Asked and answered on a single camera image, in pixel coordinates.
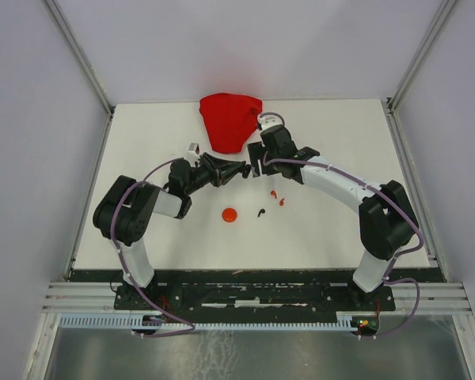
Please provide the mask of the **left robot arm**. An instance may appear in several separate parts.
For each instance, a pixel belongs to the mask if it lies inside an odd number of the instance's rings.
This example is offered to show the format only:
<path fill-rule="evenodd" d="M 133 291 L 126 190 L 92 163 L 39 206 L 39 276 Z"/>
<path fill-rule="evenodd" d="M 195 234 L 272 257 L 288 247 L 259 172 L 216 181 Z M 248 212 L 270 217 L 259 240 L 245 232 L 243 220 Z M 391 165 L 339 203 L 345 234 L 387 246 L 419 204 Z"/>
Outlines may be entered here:
<path fill-rule="evenodd" d="M 137 181 L 119 176 L 93 214 L 93 225 L 116 250 L 123 280 L 136 285 L 132 300 L 143 309 L 152 308 L 159 300 L 159 289 L 150 284 L 154 268 L 144 242 L 151 215 L 183 219 L 192 206 L 191 194 L 208 184 L 221 187 L 238 174 L 246 178 L 251 171 L 246 161 L 228 161 L 207 153 L 193 164 L 185 158 L 175 158 L 159 167 L 165 166 L 169 175 L 162 187 L 146 178 Z"/>

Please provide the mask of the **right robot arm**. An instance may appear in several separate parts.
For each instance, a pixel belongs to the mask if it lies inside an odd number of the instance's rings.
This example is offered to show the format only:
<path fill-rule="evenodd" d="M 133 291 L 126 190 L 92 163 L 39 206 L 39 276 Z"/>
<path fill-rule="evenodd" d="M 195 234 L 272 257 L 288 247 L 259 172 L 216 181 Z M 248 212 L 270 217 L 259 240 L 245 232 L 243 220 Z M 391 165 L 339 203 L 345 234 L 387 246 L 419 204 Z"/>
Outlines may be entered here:
<path fill-rule="evenodd" d="M 351 306 L 365 310 L 375 302 L 375 290 L 387 279 L 397 258 L 424 245 L 405 188 L 395 180 L 379 184 L 358 178 L 312 148 L 299 149 L 281 123 L 258 130 L 261 141 L 248 145 L 255 177 L 280 174 L 331 196 L 358 215 L 364 253 L 347 293 Z"/>

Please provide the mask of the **black earbud charging case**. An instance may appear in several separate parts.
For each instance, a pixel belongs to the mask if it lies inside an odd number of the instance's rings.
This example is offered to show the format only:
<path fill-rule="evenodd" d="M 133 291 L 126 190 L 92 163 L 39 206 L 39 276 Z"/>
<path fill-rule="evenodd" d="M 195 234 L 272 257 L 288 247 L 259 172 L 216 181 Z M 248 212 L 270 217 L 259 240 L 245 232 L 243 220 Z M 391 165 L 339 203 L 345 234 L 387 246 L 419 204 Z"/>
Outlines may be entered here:
<path fill-rule="evenodd" d="M 241 171 L 241 176 L 244 178 L 244 179 L 247 179 L 250 175 L 252 171 L 252 166 L 250 164 L 246 164 L 242 171 Z"/>

